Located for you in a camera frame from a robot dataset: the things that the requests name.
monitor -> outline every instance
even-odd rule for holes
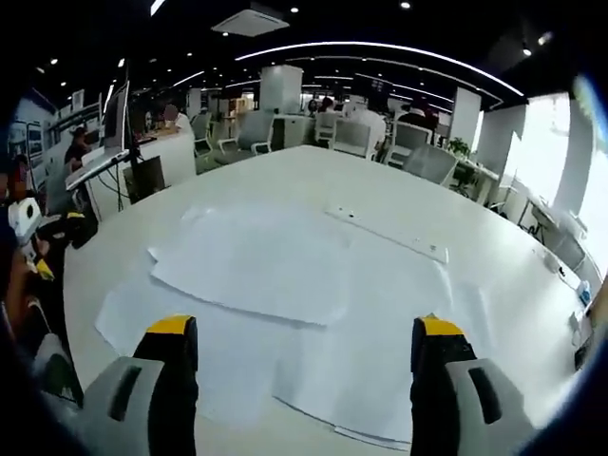
[[[128,89],[129,82],[127,81],[108,100],[104,115],[104,151],[67,177],[66,190],[68,192],[128,158],[129,151],[125,150],[124,144]]]

black ceiling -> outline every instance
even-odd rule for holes
[[[265,7],[281,13],[291,26],[255,38],[223,37],[211,30],[215,24],[247,8],[249,2],[245,1],[166,0],[153,17],[149,17],[152,0],[109,0],[86,5],[77,12],[74,21],[48,18],[53,22],[55,45],[50,42],[45,47],[37,62],[44,74],[34,71],[32,84],[60,107],[67,104],[72,92],[81,88],[85,89],[87,103],[100,92],[107,92],[112,80],[122,77],[123,70],[117,68],[121,58],[128,60],[133,88],[151,88],[150,93],[202,70],[204,74],[179,89],[190,85],[226,86],[257,79],[263,67],[275,62],[302,67],[304,84],[335,83],[315,76],[382,74],[381,79],[447,99],[453,99],[457,86],[478,87],[486,108],[500,100],[502,105],[524,101],[470,69],[396,49],[304,47],[235,61],[238,56],[279,46],[364,41],[445,55],[501,78],[526,97],[569,88],[574,69],[555,26],[556,13],[547,8],[551,4],[541,2],[522,7],[516,2],[505,2],[508,5],[488,1],[409,2],[411,8],[402,9],[400,1],[393,0],[262,0]],[[298,7],[299,12],[291,13],[292,7]],[[555,39],[540,47],[537,40],[548,30],[554,32]],[[499,42],[504,46],[496,47]],[[527,58],[522,53],[524,43],[533,50]],[[51,58],[58,59],[58,64],[52,66]],[[351,86],[348,80],[337,81]],[[395,90],[407,97],[424,95],[406,88]],[[450,103],[441,98],[427,98],[430,103],[450,108]]]

office chair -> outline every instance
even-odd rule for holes
[[[438,185],[449,186],[457,163],[458,159],[444,149],[426,144],[409,154],[403,170]]]
[[[371,128],[367,125],[337,119],[333,150],[373,161],[375,151],[370,149],[370,134]]]
[[[456,169],[454,169],[453,179],[458,181],[458,184],[450,185],[449,188],[465,198],[470,198],[470,195],[468,194],[468,186],[476,182],[475,178],[475,169],[469,166],[457,164]]]
[[[335,142],[335,123],[338,114],[334,112],[319,112],[314,120],[314,141],[320,143],[327,142],[330,149],[333,149]]]
[[[250,111],[242,120],[238,136],[218,141],[221,154],[215,157],[220,164],[230,164],[250,159],[260,153],[271,152],[275,114],[266,111]]]
[[[395,122],[392,127],[390,150],[384,158],[384,164],[403,169],[411,151],[430,143],[431,137],[432,132],[426,128],[410,123]]]
[[[211,113],[198,114],[192,119],[192,131],[194,132],[195,155],[199,157],[213,150],[211,145]]]

paper sheet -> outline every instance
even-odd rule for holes
[[[208,302],[318,325],[348,305],[349,240],[321,213],[267,204],[196,218],[153,276]]]
[[[351,227],[351,301],[326,330],[288,339],[274,395],[341,428],[409,441],[413,320],[448,307],[438,263]]]
[[[197,318],[198,413],[247,428],[270,397],[276,359],[291,326],[181,294],[150,276],[151,260],[106,298],[95,324],[120,355],[132,355],[146,329],[172,314]]]

white table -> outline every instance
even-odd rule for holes
[[[535,239],[439,185],[306,145],[173,186],[109,218],[79,251],[67,251],[67,334],[84,388],[117,357],[93,325],[106,293],[127,274],[131,261],[170,234],[191,205],[244,200],[297,202],[317,210],[340,204],[382,224],[392,236],[401,229],[410,238],[447,246],[450,273],[483,287],[499,345],[494,360],[522,391],[533,423],[546,423],[571,389],[574,347],[567,319],[580,304],[543,266],[543,248]],[[196,439],[206,455],[395,454],[334,434],[272,398],[247,431],[198,416]]]
[[[492,185],[494,185],[495,183],[498,183],[498,179],[499,179],[498,174],[496,174],[493,171],[490,171],[482,164],[478,164],[473,160],[463,158],[463,157],[458,157],[458,156],[454,156],[454,157],[456,157],[456,159],[458,159],[458,162],[460,164],[474,169],[475,172],[477,173],[477,175],[479,176],[479,178],[482,182],[481,182],[481,185],[479,188],[479,192],[477,193],[477,198],[475,199],[475,202],[477,202],[481,205],[484,205],[485,202],[487,201],[487,196],[489,195],[490,190],[492,189]]]

